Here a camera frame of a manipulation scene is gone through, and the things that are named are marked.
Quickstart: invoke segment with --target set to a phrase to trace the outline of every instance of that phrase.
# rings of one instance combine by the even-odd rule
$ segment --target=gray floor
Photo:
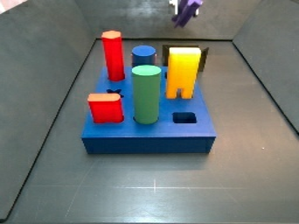
[[[141,43],[161,57],[165,42],[127,41],[127,65]],[[234,45],[200,45],[210,47],[200,88],[219,135],[210,155],[85,153],[87,96],[104,65],[99,41],[8,223],[299,221],[298,135]]]

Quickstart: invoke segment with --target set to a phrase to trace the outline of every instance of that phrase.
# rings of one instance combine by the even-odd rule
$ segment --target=blue cylinder
[[[155,65],[155,49],[149,45],[139,45],[132,50],[132,67]]]

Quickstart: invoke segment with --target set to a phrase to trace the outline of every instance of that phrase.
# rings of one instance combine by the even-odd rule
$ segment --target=square hole
[[[172,113],[173,123],[196,123],[196,116],[192,112],[173,112]]]

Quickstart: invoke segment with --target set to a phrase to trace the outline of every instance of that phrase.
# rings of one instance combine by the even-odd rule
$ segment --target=hole
[[[107,89],[108,94],[120,94],[121,89],[119,88],[117,90]]]
[[[172,113],[173,123],[196,123],[196,116],[192,112],[173,112]]]

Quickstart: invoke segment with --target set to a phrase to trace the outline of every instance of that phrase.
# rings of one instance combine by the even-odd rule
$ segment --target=purple object
[[[188,23],[190,19],[195,11],[200,8],[203,1],[202,0],[182,0],[179,4],[179,13],[172,17],[172,21],[175,22],[175,27],[178,25],[184,27]]]

